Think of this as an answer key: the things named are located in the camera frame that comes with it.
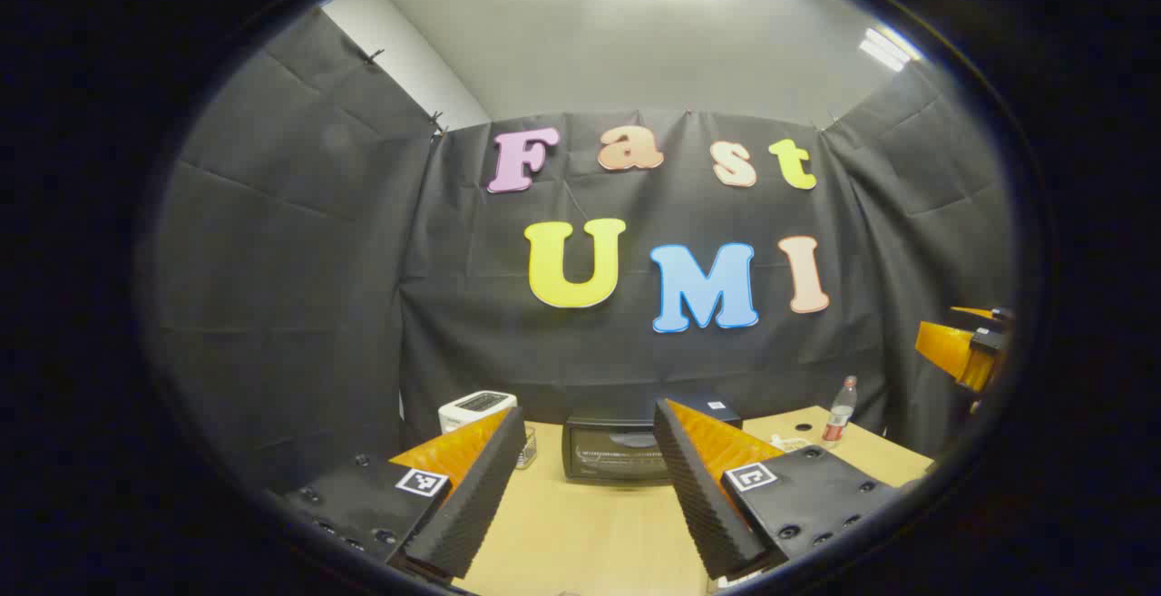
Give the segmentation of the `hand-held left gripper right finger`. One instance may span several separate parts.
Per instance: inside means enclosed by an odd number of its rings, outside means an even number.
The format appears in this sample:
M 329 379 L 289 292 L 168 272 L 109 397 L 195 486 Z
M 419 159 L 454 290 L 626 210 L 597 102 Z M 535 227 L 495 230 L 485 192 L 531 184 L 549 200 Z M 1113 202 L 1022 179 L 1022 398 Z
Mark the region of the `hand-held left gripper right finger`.
M 819 445 L 785 452 L 673 398 L 654 436 L 709 579 L 743 579 L 837 541 L 901 491 Z

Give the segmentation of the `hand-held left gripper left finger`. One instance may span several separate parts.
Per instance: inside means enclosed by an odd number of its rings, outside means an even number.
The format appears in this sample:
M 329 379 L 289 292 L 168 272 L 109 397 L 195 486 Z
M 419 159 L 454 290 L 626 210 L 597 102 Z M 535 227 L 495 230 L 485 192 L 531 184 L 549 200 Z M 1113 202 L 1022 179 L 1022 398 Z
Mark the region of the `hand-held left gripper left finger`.
M 408 450 L 356 440 L 272 471 L 261 504 L 340 579 L 464 579 L 524 447 L 506 405 Z

